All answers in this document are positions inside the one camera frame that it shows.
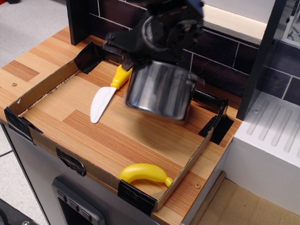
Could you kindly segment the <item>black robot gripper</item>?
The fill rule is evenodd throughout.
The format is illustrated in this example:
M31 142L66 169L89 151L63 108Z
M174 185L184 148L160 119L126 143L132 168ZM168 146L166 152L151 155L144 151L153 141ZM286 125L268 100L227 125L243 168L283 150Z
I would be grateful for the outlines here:
M149 61L177 64L202 34L203 17L192 10L177 9L159 15L146 11L135 28L109 32L103 49L122 55L122 68Z

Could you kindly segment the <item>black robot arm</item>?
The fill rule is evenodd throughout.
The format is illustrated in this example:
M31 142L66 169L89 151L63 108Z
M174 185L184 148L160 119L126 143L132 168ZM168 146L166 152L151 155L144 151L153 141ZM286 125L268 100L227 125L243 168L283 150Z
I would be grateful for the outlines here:
M146 11L130 31L109 32L104 49L122 56L122 67L149 61L177 64L183 50L198 43L203 32L202 0L126 0Z

